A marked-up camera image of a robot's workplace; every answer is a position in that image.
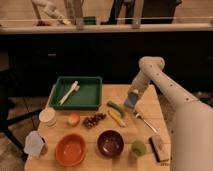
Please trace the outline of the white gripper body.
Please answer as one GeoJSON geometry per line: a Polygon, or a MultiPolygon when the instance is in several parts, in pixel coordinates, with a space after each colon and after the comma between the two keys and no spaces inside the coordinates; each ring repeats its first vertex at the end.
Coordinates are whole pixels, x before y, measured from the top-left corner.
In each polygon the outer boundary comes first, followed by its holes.
{"type": "Polygon", "coordinates": [[[138,98],[141,99],[148,86],[149,78],[140,71],[133,79],[128,92],[137,92],[138,98]]]}

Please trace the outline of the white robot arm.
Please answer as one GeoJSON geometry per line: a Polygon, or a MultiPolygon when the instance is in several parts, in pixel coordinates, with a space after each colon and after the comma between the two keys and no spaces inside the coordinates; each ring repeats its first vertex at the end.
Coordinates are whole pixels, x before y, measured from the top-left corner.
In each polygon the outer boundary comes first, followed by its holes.
{"type": "Polygon", "coordinates": [[[167,76],[164,66],[162,57],[142,57],[129,92],[142,97],[153,81],[175,109],[170,171],[213,171],[213,108],[167,76]]]}

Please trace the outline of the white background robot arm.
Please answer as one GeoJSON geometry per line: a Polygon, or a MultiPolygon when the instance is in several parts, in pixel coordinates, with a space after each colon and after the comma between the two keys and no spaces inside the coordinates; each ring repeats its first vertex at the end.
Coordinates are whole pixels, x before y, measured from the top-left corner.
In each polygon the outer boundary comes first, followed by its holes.
{"type": "Polygon", "coordinates": [[[57,9],[56,5],[51,0],[31,0],[35,15],[38,19],[38,24],[45,26],[46,23],[42,20],[39,12],[39,7],[43,12],[52,19],[57,20],[62,25],[70,25],[71,22],[57,9]]]}

